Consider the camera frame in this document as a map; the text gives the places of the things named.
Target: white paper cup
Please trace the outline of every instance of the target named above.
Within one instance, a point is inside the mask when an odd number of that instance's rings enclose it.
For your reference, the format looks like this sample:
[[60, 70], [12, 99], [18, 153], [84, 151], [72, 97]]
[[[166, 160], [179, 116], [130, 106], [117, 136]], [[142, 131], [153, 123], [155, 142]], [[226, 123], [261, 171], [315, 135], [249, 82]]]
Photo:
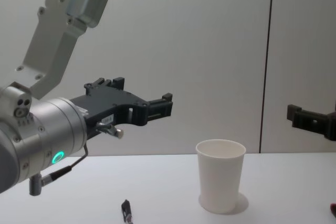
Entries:
[[246, 148], [230, 140], [212, 139], [196, 146], [201, 206], [215, 214], [234, 210]]

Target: silver cylindrical joint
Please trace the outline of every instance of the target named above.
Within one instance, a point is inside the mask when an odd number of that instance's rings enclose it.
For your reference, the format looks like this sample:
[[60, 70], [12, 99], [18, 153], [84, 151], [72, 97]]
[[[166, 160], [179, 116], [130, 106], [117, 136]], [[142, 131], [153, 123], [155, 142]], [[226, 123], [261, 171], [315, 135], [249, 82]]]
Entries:
[[63, 98], [38, 101], [29, 116], [0, 122], [0, 193], [79, 151], [86, 140], [82, 114]]

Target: cup rim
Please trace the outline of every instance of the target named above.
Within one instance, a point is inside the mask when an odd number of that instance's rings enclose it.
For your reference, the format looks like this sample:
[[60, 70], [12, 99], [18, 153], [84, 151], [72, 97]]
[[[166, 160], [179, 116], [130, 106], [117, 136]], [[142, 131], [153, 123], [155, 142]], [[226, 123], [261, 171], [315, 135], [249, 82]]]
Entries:
[[[199, 145], [207, 143], [207, 142], [231, 142], [231, 143], [234, 143], [234, 144], [238, 145], [239, 147], [242, 147], [244, 151], [243, 151], [242, 154], [237, 155], [237, 156], [233, 156], [233, 157], [214, 157], [214, 156], [208, 155], [208, 154], [206, 154], [204, 152], [201, 152], [198, 149]], [[239, 158], [241, 156], [244, 156], [246, 154], [246, 147], [244, 145], [242, 145], [242, 144], [240, 144], [238, 142], [232, 141], [232, 140], [226, 140], [226, 139], [209, 139], [209, 140], [204, 140], [204, 141], [199, 142], [196, 145], [196, 151], [200, 155], [203, 155], [203, 156], [206, 156], [206, 157], [209, 157], [209, 158], [213, 158], [213, 159], [233, 159], [233, 158]]]

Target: table surface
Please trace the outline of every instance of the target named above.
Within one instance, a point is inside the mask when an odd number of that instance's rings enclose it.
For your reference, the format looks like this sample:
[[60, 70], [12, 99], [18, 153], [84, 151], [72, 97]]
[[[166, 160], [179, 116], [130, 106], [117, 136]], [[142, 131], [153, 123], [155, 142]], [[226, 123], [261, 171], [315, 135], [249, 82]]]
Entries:
[[38, 197], [29, 195], [28, 181], [2, 193], [0, 223], [118, 224], [128, 199], [135, 224], [329, 224], [336, 222], [329, 209], [335, 182], [334, 153], [247, 154], [242, 201], [234, 214], [215, 215], [198, 203], [196, 155], [88, 157]]

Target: white wall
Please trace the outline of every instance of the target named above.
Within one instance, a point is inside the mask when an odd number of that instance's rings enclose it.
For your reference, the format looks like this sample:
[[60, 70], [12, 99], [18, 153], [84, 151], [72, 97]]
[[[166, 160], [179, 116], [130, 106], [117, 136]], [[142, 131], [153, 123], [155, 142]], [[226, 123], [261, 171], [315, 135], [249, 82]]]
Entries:
[[[44, 0], [0, 0], [0, 78], [18, 66]], [[259, 148], [269, 0], [109, 0], [47, 98], [73, 98], [98, 77], [125, 77], [144, 99], [174, 95], [171, 118], [89, 141], [91, 155], [194, 153], [208, 138]]]
[[336, 143], [286, 120], [288, 104], [334, 110], [335, 17], [335, 0], [273, 0], [262, 152], [336, 151]]

